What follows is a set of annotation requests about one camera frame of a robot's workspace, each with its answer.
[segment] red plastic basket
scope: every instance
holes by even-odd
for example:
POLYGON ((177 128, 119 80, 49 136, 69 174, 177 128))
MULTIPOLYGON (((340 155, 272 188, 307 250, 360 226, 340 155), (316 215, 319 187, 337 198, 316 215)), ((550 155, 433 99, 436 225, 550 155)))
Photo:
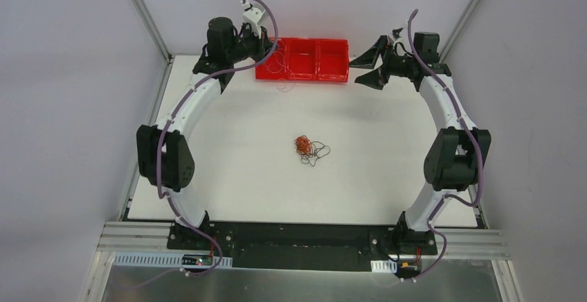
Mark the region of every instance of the red plastic basket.
POLYGON ((258 80, 347 82, 348 42, 284 37, 279 49, 255 68, 258 80))

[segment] white vent strip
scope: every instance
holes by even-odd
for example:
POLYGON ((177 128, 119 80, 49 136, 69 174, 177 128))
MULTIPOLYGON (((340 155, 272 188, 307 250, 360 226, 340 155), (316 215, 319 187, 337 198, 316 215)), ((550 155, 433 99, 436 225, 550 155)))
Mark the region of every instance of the white vent strip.
POLYGON ((371 272, 396 273, 397 263, 391 260, 371 260, 371 272))
MULTIPOLYGON (((134 267, 185 267, 186 269, 206 269, 209 265, 185 265, 181 264, 183 254, 160 254, 148 252, 118 252, 114 258, 114 265, 134 267)), ((233 266, 233 259, 222 258, 218 267, 230 268, 233 266)))

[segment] orange cable bundle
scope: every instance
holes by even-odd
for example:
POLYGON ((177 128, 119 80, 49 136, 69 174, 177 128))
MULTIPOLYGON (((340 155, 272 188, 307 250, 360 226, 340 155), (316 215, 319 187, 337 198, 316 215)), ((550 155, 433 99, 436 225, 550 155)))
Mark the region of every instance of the orange cable bundle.
POLYGON ((296 152, 300 155, 300 160, 304 164, 314 167, 318 159, 327 156, 330 153, 330 147, 320 141, 310 141, 306 136, 299 136, 294 142, 296 152))

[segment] white table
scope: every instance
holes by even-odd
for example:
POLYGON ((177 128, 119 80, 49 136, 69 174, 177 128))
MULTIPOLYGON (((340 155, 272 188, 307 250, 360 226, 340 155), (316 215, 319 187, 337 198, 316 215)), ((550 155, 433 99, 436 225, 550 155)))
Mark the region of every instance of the white table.
MULTIPOLYGON (((159 116, 185 89, 197 60, 175 57, 159 116)), ((350 69, 347 84, 296 84, 287 93, 255 81, 253 70, 236 73, 188 140, 192 183, 208 193, 211 220, 395 224, 422 189, 436 130, 408 79, 392 77, 376 91, 354 84, 362 73, 350 69), (294 139, 302 134, 332 149, 316 167, 296 154, 294 139)), ((141 177, 128 218, 174 216, 141 177)), ((436 225, 477 224, 471 208, 451 202, 436 225)))

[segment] robotic arm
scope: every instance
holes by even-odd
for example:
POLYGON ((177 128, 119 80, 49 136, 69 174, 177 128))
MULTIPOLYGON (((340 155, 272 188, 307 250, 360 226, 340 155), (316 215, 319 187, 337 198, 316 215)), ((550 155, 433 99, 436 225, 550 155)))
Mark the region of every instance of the robotic arm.
POLYGON ((436 51, 440 36, 420 32, 414 34, 413 40, 406 39, 405 27, 409 24, 390 35, 380 36, 349 66, 373 69, 381 56, 382 65, 357 77, 355 82, 382 90, 390 76, 408 78, 432 113, 438 133, 424 160, 426 183, 412 206, 400 215, 389 238, 381 242, 386 244, 382 247, 389 254, 415 254, 416 248, 420 248, 422 254, 436 254, 434 221, 451 198, 461 200, 457 194, 478 182, 478 165, 479 162, 485 164, 491 135, 477 128, 454 94, 450 69, 440 63, 436 51))
POLYGON ((149 182, 161 188, 159 197, 168 198, 172 210, 182 218, 180 224, 199 227, 205 218, 206 194, 190 185, 195 171, 187 139, 212 101, 218 98, 236 71, 263 63, 277 49, 260 23, 271 17, 277 38, 277 27, 269 9, 259 0, 253 5, 243 0, 243 24, 237 31, 229 18, 218 17, 208 22, 208 43, 195 64, 188 87, 175 102, 171 112, 155 125, 142 125, 136 133, 138 171, 149 182), (255 64, 236 68, 247 58, 255 64))

